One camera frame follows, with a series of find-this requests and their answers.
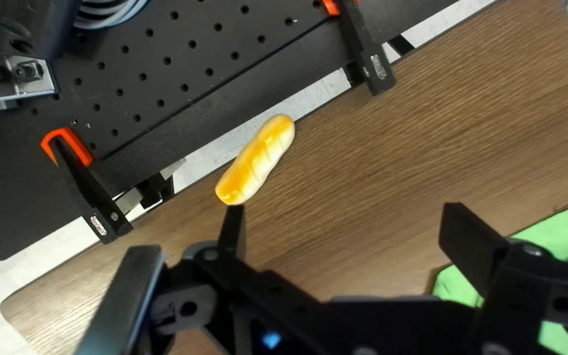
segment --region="wooden table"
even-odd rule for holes
[[[500,233],[568,206],[568,16],[562,0],[498,3],[396,66],[398,87],[354,89],[297,127],[248,208],[248,263],[319,300],[421,294],[445,265],[443,202]],[[70,354],[130,245],[175,263],[214,239],[218,172],[145,216],[136,231],[68,261],[1,312],[37,354]],[[175,350],[201,354],[201,338]]]

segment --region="wood grain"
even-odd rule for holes
[[[568,18],[560,0],[498,3],[396,66],[398,87],[364,87],[297,127],[297,141],[248,202],[248,263],[319,300],[421,294],[441,204],[463,202],[500,233],[568,206]],[[218,172],[126,239],[92,247],[1,312],[37,354],[70,354],[130,245],[181,251],[214,239]],[[203,338],[175,352],[214,354]]]

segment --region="white surface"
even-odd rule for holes
[[[414,48],[420,48],[491,3],[492,0],[459,0],[451,8],[404,32],[404,38],[410,40]],[[394,54],[388,46],[384,46],[384,50],[388,52],[388,58],[392,62],[400,60],[400,56]],[[232,160],[266,119],[279,113],[301,119],[347,89],[349,83],[345,79],[345,74],[335,72],[323,81],[299,91],[291,99],[272,107],[270,111],[258,115],[246,125],[189,154],[185,162],[171,166],[171,170],[177,168],[173,174],[175,192],[189,188],[203,176]],[[141,214],[145,212],[141,208],[136,208],[128,218],[134,219]],[[41,239],[33,247],[21,251],[13,259],[0,263],[0,304],[17,289],[29,285],[31,281],[78,255],[92,243],[96,243],[96,237],[90,233],[82,219],[76,219],[66,227]],[[17,332],[7,326],[1,314],[0,354],[33,354],[31,348],[17,336]]]

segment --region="green cloth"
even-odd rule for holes
[[[568,263],[568,210],[516,233],[514,239],[540,245],[550,251],[554,259]],[[455,267],[447,267],[437,275],[433,294],[469,308],[481,306],[479,294]],[[568,334],[558,324],[542,322],[540,344],[556,354],[568,355]]]

